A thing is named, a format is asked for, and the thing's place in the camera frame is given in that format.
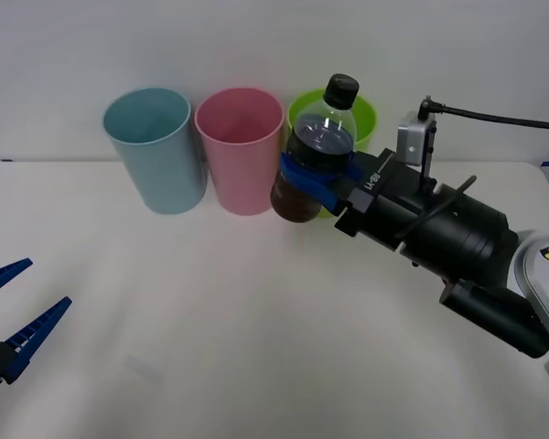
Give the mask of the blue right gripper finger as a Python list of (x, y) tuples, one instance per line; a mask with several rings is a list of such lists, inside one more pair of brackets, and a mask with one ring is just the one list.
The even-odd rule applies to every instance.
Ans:
[(346, 175), (353, 181), (359, 181), (363, 175), (358, 158), (359, 154), (357, 152), (351, 152), (349, 154), (349, 161), (346, 166)]
[(371, 195), (363, 186), (371, 174), (371, 156), (360, 153), (358, 162), (363, 171), (359, 181), (346, 175), (349, 155), (331, 166), (312, 166), (297, 155), (284, 153), (280, 161), (280, 217), (294, 223), (315, 219), (324, 209), (338, 220), (335, 227), (354, 237), (368, 235), (371, 222), (367, 210)]

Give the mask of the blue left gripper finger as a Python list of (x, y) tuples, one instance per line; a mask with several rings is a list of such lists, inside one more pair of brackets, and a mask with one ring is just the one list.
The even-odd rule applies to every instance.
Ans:
[(0, 268), (0, 289), (7, 283), (12, 281), (16, 276), (21, 274), (27, 268), (32, 265), (32, 261), (29, 258), (10, 263)]
[(5, 381), (10, 385), (19, 378), (71, 304), (69, 297), (62, 298), (12, 337), (0, 342), (0, 384)]

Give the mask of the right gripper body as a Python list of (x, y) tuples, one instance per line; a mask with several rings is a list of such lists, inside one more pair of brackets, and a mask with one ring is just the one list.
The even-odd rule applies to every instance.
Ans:
[(394, 251), (432, 200), (436, 180), (396, 160), (389, 149), (378, 156), (357, 153), (354, 165), (361, 176), (347, 201), (346, 233), (361, 233)]

